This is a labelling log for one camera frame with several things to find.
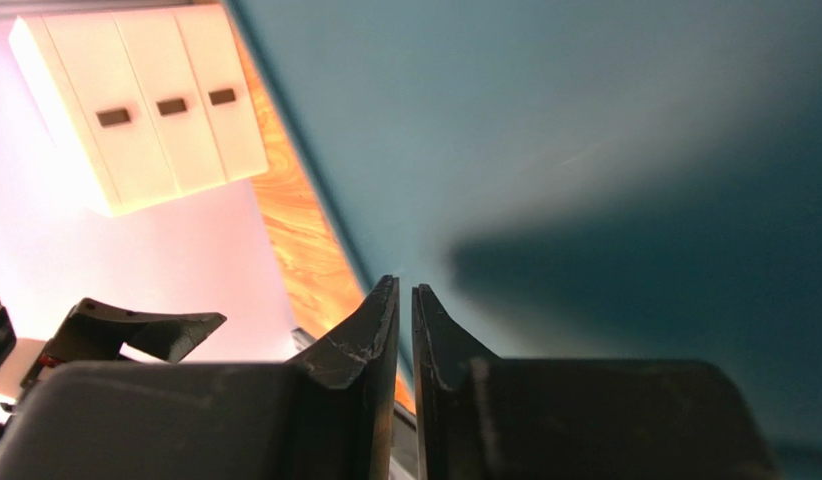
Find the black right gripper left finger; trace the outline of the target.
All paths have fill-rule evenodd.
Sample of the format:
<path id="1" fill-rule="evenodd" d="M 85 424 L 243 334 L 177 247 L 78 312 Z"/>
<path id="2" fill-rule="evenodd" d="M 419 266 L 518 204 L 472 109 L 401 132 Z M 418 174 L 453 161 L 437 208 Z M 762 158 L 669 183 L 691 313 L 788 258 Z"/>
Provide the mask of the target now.
<path id="1" fill-rule="evenodd" d="M 389 476 L 399 280 L 382 277 L 360 306 L 291 359 L 302 376 L 287 432 L 290 479 Z"/>

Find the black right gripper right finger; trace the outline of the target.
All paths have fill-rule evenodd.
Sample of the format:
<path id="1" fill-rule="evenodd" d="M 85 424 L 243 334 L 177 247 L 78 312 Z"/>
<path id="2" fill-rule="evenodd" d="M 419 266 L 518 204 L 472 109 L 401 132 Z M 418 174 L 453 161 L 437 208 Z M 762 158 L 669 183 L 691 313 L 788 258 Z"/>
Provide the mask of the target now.
<path id="1" fill-rule="evenodd" d="M 433 289 L 412 289 L 412 343 L 422 479 L 483 479 L 471 361 L 497 356 L 461 327 Z"/>

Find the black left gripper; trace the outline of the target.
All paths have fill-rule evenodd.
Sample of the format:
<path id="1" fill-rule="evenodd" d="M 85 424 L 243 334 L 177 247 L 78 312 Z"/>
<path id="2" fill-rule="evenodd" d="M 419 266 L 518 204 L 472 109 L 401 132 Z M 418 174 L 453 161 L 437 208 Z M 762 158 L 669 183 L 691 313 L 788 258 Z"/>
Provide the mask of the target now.
<path id="1" fill-rule="evenodd" d="M 90 298 L 76 304 L 21 380 L 26 390 L 40 374 L 74 361 L 127 361 L 127 345 L 156 360 L 177 364 L 219 329 L 218 312 L 160 314 L 114 307 Z"/>

